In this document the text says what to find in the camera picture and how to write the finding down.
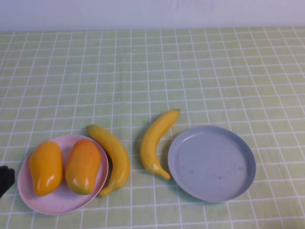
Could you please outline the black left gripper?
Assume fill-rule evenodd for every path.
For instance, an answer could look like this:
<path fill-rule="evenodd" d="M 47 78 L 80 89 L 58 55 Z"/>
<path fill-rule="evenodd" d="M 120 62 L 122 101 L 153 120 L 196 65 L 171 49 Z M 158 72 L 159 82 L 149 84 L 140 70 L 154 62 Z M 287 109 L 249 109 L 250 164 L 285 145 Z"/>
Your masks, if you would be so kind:
<path fill-rule="evenodd" d="M 15 183 L 15 170 L 8 166 L 0 167 L 0 198 Z"/>

